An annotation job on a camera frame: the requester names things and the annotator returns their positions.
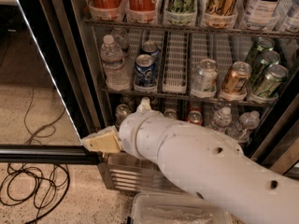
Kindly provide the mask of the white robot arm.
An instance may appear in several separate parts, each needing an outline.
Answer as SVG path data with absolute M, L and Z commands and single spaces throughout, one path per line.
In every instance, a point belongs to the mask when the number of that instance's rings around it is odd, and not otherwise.
M 142 99 L 119 128 L 82 139 L 88 150 L 126 153 L 157 164 L 178 188 L 230 212 L 246 224 L 299 224 L 299 182 L 243 154 L 230 136 L 170 119 Z

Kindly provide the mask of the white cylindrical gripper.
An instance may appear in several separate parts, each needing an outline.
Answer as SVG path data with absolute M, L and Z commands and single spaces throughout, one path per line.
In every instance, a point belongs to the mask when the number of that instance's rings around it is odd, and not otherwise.
M 151 110 L 150 98 L 143 97 L 137 111 L 122 122 L 119 135 L 115 126 L 109 126 L 89 134 L 81 142 L 91 152 L 120 153 L 122 147 L 140 160 L 156 162 L 165 131 L 174 123 L 173 119 Z

